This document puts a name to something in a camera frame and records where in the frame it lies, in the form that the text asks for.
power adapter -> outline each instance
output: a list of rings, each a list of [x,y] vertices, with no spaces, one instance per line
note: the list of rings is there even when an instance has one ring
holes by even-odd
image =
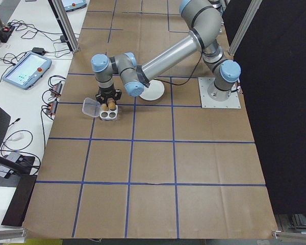
[[[51,91],[51,96],[54,97],[59,97],[61,95],[61,90],[62,90],[62,83],[57,83],[53,85],[52,91]]]
[[[61,35],[61,36],[60,36],[60,41],[61,41],[61,43],[66,42],[66,38],[65,38],[65,36],[64,36],[64,35]]]
[[[32,49],[32,52],[36,53],[38,55],[42,55],[42,56],[46,53],[45,50],[43,48],[41,48],[41,47],[34,47]]]

metal bracket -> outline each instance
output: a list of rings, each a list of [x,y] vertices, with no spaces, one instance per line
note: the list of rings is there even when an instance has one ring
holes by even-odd
[[[27,230],[25,228],[4,230],[0,231],[0,240],[21,238],[21,237],[26,237],[26,235],[27,235]]]
[[[226,101],[216,101],[212,99],[208,94],[208,87],[214,82],[215,78],[198,78],[200,101],[202,108],[212,109],[241,109],[237,92],[231,93],[230,97]]]
[[[272,234],[275,239],[281,241],[306,243],[306,234],[281,232],[281,231],[273,231]]]

black curtain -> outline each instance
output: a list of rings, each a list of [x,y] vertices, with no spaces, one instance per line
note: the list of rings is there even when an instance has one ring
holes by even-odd
[[[229,3],[229,43],[249,4]],[[306,0],[263,0],[234,60],[273,211],[306,213]]]

aluminum frame post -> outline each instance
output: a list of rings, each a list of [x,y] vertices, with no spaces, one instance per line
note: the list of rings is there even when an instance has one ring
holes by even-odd
[[[252,20],[254,19],[254,16],[256,14],[256,12],[258,11],[261,3],[262,3],[263,0],[252,0],[248,9],[247,9],[247,12],[238,28],[238,31],[233,39],[233,42],[231,43],[230,45],[230,48],[229,48],[229,51],[228,53],[230,55],[235,55],[241,41],[243,40],[247,30],[248,30],[248,27],[250,26],[250,23],[252,22]]]
[[[62,34],[65,37],[69,50],[72,52],[78,52],[80,47],[77,42],[76,36],[73,32],[73,29],[68,19],[65,8],[63,7],[62,1],[61,0],[48,0],[48,2],[57,19],[57,22],[60,26]]]
[[[27,229],[11,229],[0,231],[0,240],[26,237]]]
[[[302,233],[273,231],[273,236],[275,239],[278,239],[281,241],[306,243],[306,234],[302,234]]]

blue joint cap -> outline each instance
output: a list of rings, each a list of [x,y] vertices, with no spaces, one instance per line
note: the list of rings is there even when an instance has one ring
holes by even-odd
[[[106,55],[94,55],[91,59],[92,69],[94,72],[101,72],[109,65],[109,58]]]
[[[127,93],[132,97],[137,97],[144,91],[144,85],[140,82],[133,81],[125,84],[124,88]]]
[[[221,76],[229,83],[234,83],[238,80],[241,68],[236,61],[226,60],[221,64]]]
[[[134,67],[137,66],[136,58],[135,58],[135,55],[133,53],[129,52],[129,53],[123,53],[123,54],[127,55],[128,58],[130,58]]]
[[[183,10],[185,6],[190,2],[191,0],[182,0],[182,3],[179,6],[179,13],[180,15],[183,13]]]

